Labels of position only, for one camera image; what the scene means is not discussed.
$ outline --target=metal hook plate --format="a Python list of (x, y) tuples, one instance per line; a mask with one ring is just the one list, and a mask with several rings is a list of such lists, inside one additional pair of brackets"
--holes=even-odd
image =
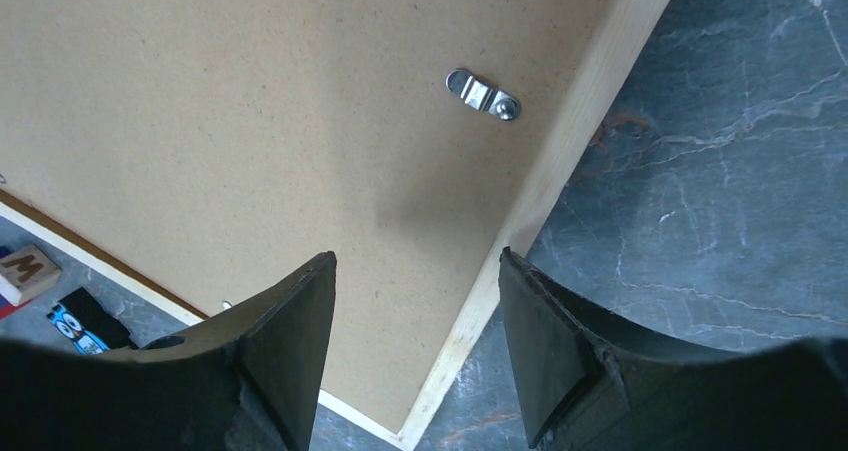
[(465, 104), (503, 121), (512, 121), (521, 115), (518, 99), (484, 83), (467, 69), (453, 70), (445, 80), (445, 86)]

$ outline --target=wooden board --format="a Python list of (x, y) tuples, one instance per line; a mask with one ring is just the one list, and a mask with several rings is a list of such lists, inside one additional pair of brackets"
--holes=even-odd
[(4, 189), (206, 314), (333, 249), (323, 400), (411, 449), (667, 1), (2, 0)]

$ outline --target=screw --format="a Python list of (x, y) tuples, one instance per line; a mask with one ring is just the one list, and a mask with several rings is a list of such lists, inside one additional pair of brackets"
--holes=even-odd
[(515, 110), (515, 101), (512, 99), (502, 99), (495, 104), (495, 113), (504, 121), (515, 119)]

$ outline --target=hardboard panel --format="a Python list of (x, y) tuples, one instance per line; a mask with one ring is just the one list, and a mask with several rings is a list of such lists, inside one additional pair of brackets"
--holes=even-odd
[(397, 431), (609, 1), (2, 0), (5, 188), (210, 315), (336, 251), (323, 387)]

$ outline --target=wooden block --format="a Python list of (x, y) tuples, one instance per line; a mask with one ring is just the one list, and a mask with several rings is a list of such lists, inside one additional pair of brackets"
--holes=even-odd
[(0, 295), (19, 306), (59, 282), (59, 269), (34, 244), (0, 259)]

